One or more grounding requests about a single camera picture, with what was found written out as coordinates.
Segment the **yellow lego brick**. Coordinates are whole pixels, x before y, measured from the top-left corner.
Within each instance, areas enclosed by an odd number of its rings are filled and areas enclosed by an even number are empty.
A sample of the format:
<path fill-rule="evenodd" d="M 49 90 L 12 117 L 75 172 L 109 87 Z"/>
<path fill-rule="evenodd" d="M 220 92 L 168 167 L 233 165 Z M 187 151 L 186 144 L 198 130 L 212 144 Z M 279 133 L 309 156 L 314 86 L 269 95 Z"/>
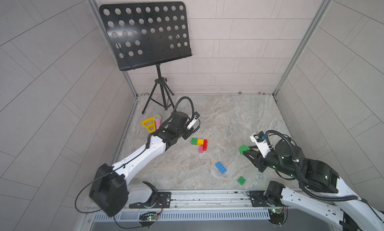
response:
<path fill-rule="evenodd" d="M 203 146 L 204 145 L 204 139 L 197 139 L 197 145 Z"/>

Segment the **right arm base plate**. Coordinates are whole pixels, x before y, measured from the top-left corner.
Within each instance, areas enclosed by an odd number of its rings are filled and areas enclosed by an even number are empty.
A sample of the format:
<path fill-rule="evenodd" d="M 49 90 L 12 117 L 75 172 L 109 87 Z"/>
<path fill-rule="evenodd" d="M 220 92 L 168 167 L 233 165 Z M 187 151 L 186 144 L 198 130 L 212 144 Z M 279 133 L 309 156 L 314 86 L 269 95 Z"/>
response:
<path fill-rule="evenodd" d="M 265 191 L 247 191 L 253 207 L 283 207 L 281 199 L 276 195 L 266 194 Z"/>

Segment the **red lego brick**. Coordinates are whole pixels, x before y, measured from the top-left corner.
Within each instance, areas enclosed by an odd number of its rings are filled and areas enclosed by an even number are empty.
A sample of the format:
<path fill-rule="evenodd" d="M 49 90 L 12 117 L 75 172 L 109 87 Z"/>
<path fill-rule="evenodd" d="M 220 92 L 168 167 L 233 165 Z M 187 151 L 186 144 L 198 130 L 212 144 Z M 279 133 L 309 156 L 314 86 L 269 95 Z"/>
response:
<path fill-rule="evenodd" d="M 207 147 L 208 147 L 208 141 L 204 140 L 204 143 L 203 143 L 203 151 L 204 152 L 207 150 Z"/>

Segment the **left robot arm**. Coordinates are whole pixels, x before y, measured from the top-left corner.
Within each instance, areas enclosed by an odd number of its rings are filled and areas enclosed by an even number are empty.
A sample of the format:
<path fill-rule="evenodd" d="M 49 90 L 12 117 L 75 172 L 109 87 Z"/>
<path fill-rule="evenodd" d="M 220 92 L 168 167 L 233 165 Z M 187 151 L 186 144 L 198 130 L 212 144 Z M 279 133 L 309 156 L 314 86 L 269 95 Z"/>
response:
<path fill-rule="evenodd" d="M 158 189 L 147 181 L 135 185 L 131 181 L 141 169 L 175 145 L 180 138 L 188 139 L 196 132 L 193 126 L 200 115 L 194 107 L 191 109 L 191 116 L 173 110 L 159 129 L 148 135 L 142 147 L 111 166 L 103 164 L 97 169 L 94 180 L 89 183 L 89 197 L 107 216 L 115 216 L 125 205 L 155 205 Z"/>

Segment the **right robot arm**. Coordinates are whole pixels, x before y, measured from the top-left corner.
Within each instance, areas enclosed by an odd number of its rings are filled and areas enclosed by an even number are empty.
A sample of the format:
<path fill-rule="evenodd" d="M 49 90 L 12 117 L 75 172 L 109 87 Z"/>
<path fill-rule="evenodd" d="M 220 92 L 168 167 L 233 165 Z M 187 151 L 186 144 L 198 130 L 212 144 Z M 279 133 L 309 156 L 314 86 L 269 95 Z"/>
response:
<path fill-rule="evenodd" d="M 282 225 L 288 207 L 318 218 L 337 231 L 382 231 L 384 213 L 354 192 L 330 165 L 306 158 L 302 148 L 286 134 L 276 130 L 250 136 L 253 146 L 241 146 L 239 152 L 264 172 L 273 169 L 284 180 L 298 181 L 294 191 L 270 181 L 265 191 L 247 191 L 247 195 L 270 206 L 271 222 Z"/>

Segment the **green lego brick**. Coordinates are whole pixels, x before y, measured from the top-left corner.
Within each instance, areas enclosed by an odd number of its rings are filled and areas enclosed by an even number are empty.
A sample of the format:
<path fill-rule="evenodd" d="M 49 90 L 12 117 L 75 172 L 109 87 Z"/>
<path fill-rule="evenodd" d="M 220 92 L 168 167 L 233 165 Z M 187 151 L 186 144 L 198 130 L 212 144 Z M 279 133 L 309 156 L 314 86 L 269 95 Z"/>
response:
<path fill-rule="evenodd" d="M 240 176 L 238 179 L 237 179 L 237 182 L 243 186 L 246 182 L 246 179 L 243 177 L 243 176 Z"/>
<path fill-rule="evenodd" d="M 251 150 L 251 148 L 250 148 L 249 146 L 242 145 L 242 146 L 239 148 L 239 153 L 240 153 L 241 155 L 243 155 L 244 152 L 247 152 L 247 151 L 250 151 L 250 150 Z"/>
<path fill-rule="evenodd" d="M 198 140 L 199 140 L 198 138 L 192 138 L 191 139 L 191 144 L 192 145 L 198 145 Z"/>

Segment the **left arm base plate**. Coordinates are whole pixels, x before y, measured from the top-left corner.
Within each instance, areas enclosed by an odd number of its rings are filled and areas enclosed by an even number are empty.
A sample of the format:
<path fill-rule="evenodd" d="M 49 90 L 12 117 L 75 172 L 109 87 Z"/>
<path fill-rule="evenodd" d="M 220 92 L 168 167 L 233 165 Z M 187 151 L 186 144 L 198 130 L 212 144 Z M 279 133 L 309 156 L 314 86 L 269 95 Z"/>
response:
<path fill-rule="evenodd" d="M 169 208 L 171 202 L 171 192 L 158 192 L 155 198 L 155 202 L 151 205 L 150 203 L 134 203 L 130 204 L 130 209 L 160 209 Z"/>

